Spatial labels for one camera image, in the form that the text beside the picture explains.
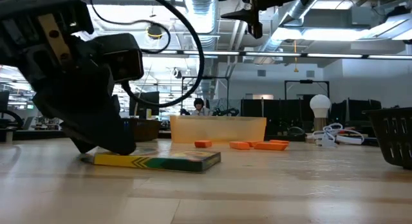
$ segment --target person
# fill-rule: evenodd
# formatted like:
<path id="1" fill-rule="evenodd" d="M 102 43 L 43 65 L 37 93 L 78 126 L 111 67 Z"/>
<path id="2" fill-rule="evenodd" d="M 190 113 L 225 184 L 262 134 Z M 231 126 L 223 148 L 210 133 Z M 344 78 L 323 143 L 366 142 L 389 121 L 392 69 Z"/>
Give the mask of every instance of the person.
<path id="1" fill-rule="evenodd" d="M 197 116 L 211 116 L 212 115 L 212 112 L 205 107 L 205 103 L 203 99 L 196 98 L 193 102 L 193 105 L 196 108 L 196 110 L 192 112 L 192 115 L 197 115 Z"/>

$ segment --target orange block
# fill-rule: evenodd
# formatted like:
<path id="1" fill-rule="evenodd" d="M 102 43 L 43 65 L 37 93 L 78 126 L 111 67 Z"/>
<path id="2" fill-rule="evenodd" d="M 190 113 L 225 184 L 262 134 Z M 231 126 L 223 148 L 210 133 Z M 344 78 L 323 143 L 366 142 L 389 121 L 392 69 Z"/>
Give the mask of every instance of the orange block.
<path id="1" fill-rule="evenodd" d="M 261 143 L 261 141 L 245 141 L 250 147 L 255 147 L 256 144 Z"/>
<path id="2" fill-rule="evenodd" d="M 201 148 L 212 147 L 212 142 L 210 140 L 198 140 L 194 142 L 194 146 Z"/>
<path id="3" fill-rule="evenodd" d="M 270 140 L 270 143 L 289 144 L 289 141 L 286 141 L 286 140 Z"/>
<path id="4" fill-rule="evenodd" d="M 229 142 L 230 148 L 237 150 L 250 150 L 250 146 L 246 142 Z"/>
<path id="5" fill-rule="evenodd" d="M 279 143 L 258 143 L 255 146 L 255 149 L 259 150 L 276 150 L 283 151 L 288 147 L 288 144 L 279 144 Z"/>

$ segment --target light bulb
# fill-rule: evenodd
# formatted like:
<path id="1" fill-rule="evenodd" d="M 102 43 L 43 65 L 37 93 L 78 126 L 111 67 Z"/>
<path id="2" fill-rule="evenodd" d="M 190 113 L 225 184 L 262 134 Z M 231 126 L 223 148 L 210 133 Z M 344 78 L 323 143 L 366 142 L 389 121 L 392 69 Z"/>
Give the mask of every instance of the light bulb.
<path id="1" fill-rule="evenodd" d="M 330 100 L 324 95 L 316 95 L 310 100 L 310 108 L 314 111 L 315 118 L 327 118 Z"/>

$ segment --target wooden table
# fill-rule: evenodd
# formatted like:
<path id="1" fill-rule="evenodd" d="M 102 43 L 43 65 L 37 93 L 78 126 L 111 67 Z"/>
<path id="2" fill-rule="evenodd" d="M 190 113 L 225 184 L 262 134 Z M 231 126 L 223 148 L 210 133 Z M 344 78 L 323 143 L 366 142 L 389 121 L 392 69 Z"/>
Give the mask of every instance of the wooden table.
<path id="1" fill-rule="evenodd" d="M 0 223 L 412 223 L 412 171 L 378 147 L 212 150 L 222 163 L 189 174 L 83 164 L 68 139 L 0 145 Z"/>

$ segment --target desk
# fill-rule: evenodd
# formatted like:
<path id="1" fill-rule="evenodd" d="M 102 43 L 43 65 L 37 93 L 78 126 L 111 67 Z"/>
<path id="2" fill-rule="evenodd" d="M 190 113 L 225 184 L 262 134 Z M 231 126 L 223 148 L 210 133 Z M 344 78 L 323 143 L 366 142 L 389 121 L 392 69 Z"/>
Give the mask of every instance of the desk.
<path id="1" fill-rule="evenodd" d="M 412 172 L 379 148 L 211 150 L 222 163 L 190 174 L 80 163 L 68 139 L 0 146 L 0 223 L 412 223 Z"/>

